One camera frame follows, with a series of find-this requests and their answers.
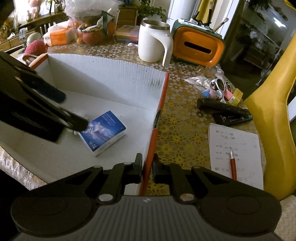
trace white mug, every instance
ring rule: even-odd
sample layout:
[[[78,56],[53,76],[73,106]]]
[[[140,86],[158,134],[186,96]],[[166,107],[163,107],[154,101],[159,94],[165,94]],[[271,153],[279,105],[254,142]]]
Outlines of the white mug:
[[[154,63],[163,57],[163,66],[170,63],[173,53],[173,38],[170,25],[155,20],[143,20],[139,32],[138,54],[141,60]]]

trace mug handle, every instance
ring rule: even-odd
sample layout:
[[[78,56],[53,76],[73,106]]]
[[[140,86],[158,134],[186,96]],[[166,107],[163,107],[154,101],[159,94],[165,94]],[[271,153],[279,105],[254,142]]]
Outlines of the mug handle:
[[[153,29],[153,31],[150,31],[149,34],[160,41],[164,46],[165,54],[163,56],[163,67],[167,67],[173,53],[173,38],[169,31],[165,34],[163,32],[163,30]]]

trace pink eraser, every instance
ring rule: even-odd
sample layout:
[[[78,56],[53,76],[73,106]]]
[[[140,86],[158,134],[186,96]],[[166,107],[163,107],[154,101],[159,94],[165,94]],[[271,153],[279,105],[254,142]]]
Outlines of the pink eraser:
[[[233,96],[233,94],[228,90],[228,89],[225,89],[224,91],[224,97],[228,100],[230,100],[230,98]]]

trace bag of fruit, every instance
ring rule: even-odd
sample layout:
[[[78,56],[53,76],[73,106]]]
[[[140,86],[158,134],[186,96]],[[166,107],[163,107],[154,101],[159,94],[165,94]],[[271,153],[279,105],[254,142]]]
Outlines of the bag of fruit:
[[[118,5],[114,0],[66,0],[78,44],[100,45],[115,35]]]

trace blue package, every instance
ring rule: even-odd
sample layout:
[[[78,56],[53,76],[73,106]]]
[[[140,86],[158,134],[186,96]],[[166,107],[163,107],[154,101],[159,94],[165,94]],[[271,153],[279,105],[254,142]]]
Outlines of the blue package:
[[[89,149],[98,155],[124,136],[125,130],[124,124],[109,110],[89,122],[87,129],[79,132],[79,135]]]

